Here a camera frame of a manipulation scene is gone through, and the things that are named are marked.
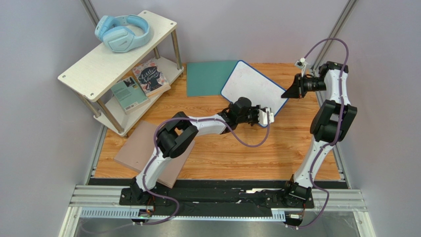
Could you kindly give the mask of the blue framed whiteboard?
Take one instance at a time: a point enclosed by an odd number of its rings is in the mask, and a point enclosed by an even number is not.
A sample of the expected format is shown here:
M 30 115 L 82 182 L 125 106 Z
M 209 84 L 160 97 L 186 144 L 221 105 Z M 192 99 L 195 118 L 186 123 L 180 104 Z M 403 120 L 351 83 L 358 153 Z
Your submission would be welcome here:
M 236 102 L 241 97 L 248 98 L 252 106 L 260 105 L 263 109 L 269 108 L 270 115 L 263 116 L 260 126 L 266 127 L 267 123 L 273 123 L 275 116 L 287 102 L 282 98 L 286 89 L 275 81 L 265 76 L 243 60 L 237 61 L 227 81 L 223 85 L 220 94 L 230 102 Z

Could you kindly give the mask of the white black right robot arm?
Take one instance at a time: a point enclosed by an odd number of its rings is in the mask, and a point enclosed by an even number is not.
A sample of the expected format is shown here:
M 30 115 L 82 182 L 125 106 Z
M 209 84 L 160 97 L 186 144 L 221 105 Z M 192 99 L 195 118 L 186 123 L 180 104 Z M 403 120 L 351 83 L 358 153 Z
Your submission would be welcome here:
M 282 98 L 303 98 L 309 91 L 325 91 L 327 98 L 314 117 L 311 145 L 299 169 L 286 183 L 282 202 L 285 206 L 303 206 L 311 196 L 314 179 L 326 155 L 344 139 L 356 115 L 346 92 L 348 66 L 328 61 L 319 67 L 318 75 L 295 75 Z

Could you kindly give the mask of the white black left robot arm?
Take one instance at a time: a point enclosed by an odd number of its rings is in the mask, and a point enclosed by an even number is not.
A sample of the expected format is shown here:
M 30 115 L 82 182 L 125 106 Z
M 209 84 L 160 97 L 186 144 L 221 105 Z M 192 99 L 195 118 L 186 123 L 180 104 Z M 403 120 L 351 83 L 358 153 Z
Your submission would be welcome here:
M 132 178 L 129 187 L 122 189 L 121 205 L 145 205 L 158 177 L 169 163 L 185 153 L 194 139 L 210 134 L 233 133 L 239 124 L 270 125 L 274 121 L 271 108 L 253 106 L 246 97 L 240 97 L 227 108 L 210 117 L 189 117 L 178 112 L 162 122 L 152 135 L 153 150 L 142 171 Z

